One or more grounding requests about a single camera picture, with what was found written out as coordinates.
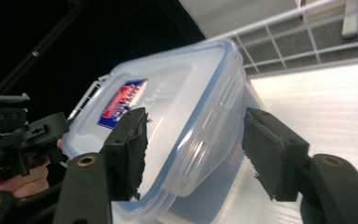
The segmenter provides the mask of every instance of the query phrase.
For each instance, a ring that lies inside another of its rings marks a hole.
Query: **plastic food container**
[[[113,203],[113,209],[125,220],[156,218],[237,147],[249,87],[241,65],[231,40],[121,63],[72,122],[63,151],[69,159],[98,152],[126,111],[145,107],[150,122],[141,199]],[[255,102],[250,94],[247,100]]]

